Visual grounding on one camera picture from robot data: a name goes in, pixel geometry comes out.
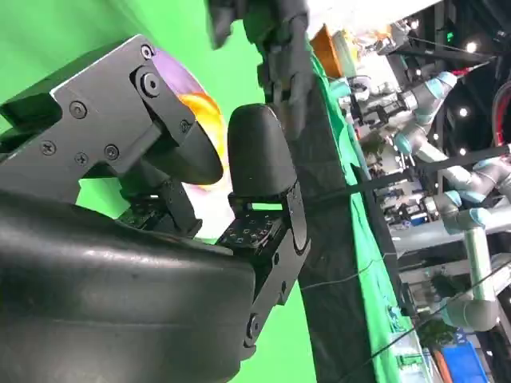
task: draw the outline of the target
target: black metal bracket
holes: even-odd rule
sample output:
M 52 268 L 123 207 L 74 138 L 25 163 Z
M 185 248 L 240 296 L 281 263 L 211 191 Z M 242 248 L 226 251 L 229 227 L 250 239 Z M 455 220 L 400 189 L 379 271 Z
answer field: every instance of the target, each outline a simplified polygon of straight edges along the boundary
M 80 179 L 115 176 L 132 203 L 122 222 L 194 236 L 201 221 L 180 181 L 213 184 L 223 170 L 153 54 L 151 43 L 135 36 L 78 58 L 0 105 L 13 125 L 0 136 L 0 188 L 75 203 Z
M 217 244 L 247 259 L 255 269 L 255 297 L 244 341 L 245 357 L 275 305 L 287 301 L 311 248 L 299 183 L 271 198 L 229 196 L 235 219 Z M 279 203 L 282 210 L 253 210 L 254 203 Z

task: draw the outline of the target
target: green backdrop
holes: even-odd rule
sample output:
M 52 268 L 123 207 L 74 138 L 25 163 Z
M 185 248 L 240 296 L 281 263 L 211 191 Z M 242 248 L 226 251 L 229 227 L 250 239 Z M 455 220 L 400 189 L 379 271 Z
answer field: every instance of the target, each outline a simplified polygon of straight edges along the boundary
M 259 55 L 241 25 L 223 49 L 212 51 L 206 20 L 204 0 L 5 0 L 0 4 L 0 104 L 91 49 L 145 34 L 183 62 L 229 118 L 237 106 L 263 100 L 256 78 Z M 0 117 L 0 132 L 7 128 Z M 82 206 L 113 217 L 127 207 L 116 180 L 85 180 L 81 186 Z M 316 381 L 297 286 L 287 305 L 272 311 L 255 356 L 242 364 L 234 381 Z

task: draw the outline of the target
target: purple disc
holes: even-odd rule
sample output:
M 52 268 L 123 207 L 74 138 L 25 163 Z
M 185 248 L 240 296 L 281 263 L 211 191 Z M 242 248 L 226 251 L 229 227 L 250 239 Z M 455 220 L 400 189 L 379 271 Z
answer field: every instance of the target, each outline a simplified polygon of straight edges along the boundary
M 154 65 L 167 86 L 177 95 L 206 93 L 199 81 L 174 57 L 163 50 L 156 50 Z

